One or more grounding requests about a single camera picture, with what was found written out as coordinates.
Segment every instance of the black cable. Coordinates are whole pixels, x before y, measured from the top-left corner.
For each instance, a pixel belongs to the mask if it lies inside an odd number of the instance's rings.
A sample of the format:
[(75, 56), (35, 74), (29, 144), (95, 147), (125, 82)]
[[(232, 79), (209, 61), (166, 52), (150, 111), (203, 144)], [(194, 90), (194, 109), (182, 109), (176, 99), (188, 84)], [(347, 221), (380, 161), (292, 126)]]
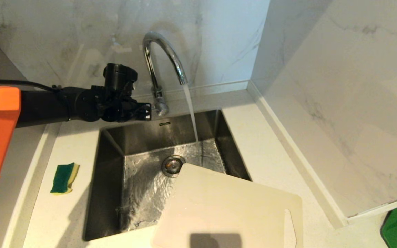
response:
[(32, 86), (46, 91), (52, 91), (52, 92), (60, 91), (60, 89), (57, 88), (51, 88), (40, 83), (34, 83), (23, 80), (0, 80), (0, 85), (24, 85), (24, 86)]

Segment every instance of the sink basin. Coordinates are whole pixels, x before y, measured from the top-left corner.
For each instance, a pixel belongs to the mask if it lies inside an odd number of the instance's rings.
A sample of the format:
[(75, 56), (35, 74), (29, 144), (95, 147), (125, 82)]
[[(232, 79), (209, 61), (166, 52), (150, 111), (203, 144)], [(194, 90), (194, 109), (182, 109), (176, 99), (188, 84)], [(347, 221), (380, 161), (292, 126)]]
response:
[(185, 162), (251, 180), (220, 110), (101, 132), (84, 240), (157, 224)]

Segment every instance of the marble backsplash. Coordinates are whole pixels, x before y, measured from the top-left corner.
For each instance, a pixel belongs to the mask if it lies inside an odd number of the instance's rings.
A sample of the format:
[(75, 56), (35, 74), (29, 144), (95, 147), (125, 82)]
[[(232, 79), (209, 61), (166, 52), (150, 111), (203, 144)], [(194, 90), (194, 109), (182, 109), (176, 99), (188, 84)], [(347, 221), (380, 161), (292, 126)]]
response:
[(272, 1), (252, 81), (345, 216), (397, 200), (397, 1)]
[[(150, 93), (142, 52), (148, 31), (175, 47), (192, 87), (248, 80), (269, 0), (0, 0), (0, 47), (24, 76), (47, 85), (103, 85), (106, 63), (137, 70), (134, 95)], [(165, 90), (178, 89), (157, 45)]]

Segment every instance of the countertop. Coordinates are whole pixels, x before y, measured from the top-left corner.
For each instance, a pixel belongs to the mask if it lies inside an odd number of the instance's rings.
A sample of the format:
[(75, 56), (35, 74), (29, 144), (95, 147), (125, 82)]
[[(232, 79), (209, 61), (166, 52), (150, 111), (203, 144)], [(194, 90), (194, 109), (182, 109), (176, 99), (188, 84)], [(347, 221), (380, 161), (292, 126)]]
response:
[[(303, 200), (304, 247), (386, 247), (379, 234), (385, 214), (334, 229), (300, 176), (280, 140), (246, 90), (212, 94), (192, 99), (194, 111), (222, 109), (247, 170), (254, 182), (299, 195)], [(187, 114), (185, 99), (167, 99), (169, 116)], [(33, 209), (24, 247), (133, 247), (150, 248), (156, 226), (104, 237), (82, 239), (89, 188), (100, 128), (118, 126), (104, 121), (71, 121), (61, 125)], [(73, 191), (54, 196), (56, 165), (80, 165)]]

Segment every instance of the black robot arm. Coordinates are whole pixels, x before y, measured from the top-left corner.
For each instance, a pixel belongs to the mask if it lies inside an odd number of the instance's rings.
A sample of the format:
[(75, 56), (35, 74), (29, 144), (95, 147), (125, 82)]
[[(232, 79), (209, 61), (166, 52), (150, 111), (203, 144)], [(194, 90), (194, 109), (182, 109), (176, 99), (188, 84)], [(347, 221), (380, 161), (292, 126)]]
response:
[(104, 86), (92, 86), (91, 89), (66, 87), (21, 91), (21, 113), (16, 127), (70, 120), (151, 120), (151, 104), (131, 98), (133, 83), (137, 81), (134, 69), (109, 63), (104, 69), (104, 77)]

